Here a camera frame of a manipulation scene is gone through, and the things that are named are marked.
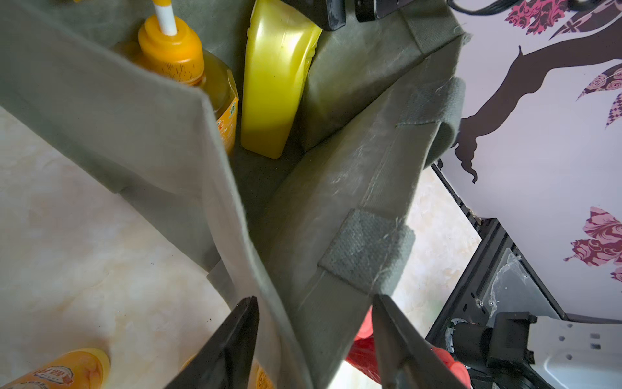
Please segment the orange bottle yellow cap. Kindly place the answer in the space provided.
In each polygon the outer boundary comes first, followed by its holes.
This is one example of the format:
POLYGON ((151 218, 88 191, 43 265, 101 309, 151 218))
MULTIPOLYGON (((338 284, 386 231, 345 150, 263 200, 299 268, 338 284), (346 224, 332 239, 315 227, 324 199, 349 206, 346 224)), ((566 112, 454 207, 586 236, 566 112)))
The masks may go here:
POLYGON ((275 388, 253 358, 227 352, 219 356, 196 354, 182 366, 175 384, 176 388, 275 388))
POLYGON ((110 373, 110 359, 98 348, 81 348, 2 386, 34 389, 100 389, 110 373))

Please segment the orange pump soap bottle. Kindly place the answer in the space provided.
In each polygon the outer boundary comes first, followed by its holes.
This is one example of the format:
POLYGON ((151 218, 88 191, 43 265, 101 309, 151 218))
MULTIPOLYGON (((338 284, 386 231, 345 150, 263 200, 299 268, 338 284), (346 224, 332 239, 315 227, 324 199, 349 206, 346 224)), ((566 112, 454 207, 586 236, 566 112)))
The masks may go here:
POLYGON ((136 41, 114 51, 147 71, 200 89, 208 95, 226 152, 236 140, 239 96, 232 70, 204 50, 199 35, 175 16, 173 3, 155 1, 155 14, 141 25, 136 41))

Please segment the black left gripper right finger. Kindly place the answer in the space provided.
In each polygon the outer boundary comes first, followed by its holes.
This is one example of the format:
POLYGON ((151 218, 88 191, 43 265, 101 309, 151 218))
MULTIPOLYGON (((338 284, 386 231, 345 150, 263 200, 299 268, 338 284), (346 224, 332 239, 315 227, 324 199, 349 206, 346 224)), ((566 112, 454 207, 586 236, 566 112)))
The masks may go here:
POLYGON ((373 297, 377 364, 384 388, 464 388, 392 298, 373 297))

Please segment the grey-green shopping bag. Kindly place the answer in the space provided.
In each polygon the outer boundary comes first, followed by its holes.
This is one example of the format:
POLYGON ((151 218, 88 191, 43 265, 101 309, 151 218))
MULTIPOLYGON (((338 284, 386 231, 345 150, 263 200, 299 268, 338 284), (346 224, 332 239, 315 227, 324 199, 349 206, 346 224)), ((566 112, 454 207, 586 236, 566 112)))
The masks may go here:
POLYGON ((332 381, 414 243, 421 172, 455 141, 465 34, 444 1, 360 23, 351 4, 281 1, 319 27, 283 155, 228 153, 207 95, 121 51, 141 1, 4 1, 1 103, 208 271, 259 300, 255 356, 279 388, 332 381))

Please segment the large yellow dish soap bottle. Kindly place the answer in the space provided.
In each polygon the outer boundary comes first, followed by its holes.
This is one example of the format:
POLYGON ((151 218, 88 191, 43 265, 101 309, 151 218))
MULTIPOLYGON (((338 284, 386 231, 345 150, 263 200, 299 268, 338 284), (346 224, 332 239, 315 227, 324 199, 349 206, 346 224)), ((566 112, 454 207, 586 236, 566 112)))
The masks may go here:
POLYGON ((241 145, 281 157, 322 29, 282 1, 254 4, 247 32, 241 145))

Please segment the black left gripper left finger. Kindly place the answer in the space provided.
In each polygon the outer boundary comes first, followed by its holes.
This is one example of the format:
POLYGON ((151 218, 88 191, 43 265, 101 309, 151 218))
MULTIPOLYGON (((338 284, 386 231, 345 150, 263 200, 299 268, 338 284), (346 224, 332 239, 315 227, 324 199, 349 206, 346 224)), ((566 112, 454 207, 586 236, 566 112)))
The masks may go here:
POLYGON ((166 389, 248 387, 259 320, 257 298, 241 299, 166 389))

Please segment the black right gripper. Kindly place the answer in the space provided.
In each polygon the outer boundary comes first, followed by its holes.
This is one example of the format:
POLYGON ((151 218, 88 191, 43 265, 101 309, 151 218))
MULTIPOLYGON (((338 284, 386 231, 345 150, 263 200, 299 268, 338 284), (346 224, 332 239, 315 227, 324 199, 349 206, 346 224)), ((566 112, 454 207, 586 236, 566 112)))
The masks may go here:
MULTIPOLYGON (((344 0, 283 0, 324 31, 334 32, 347 23, 347 1, 344 0)), ((400 10, 412 0, 356 0, 353 1, 358 22, 370 22, 400 10)))

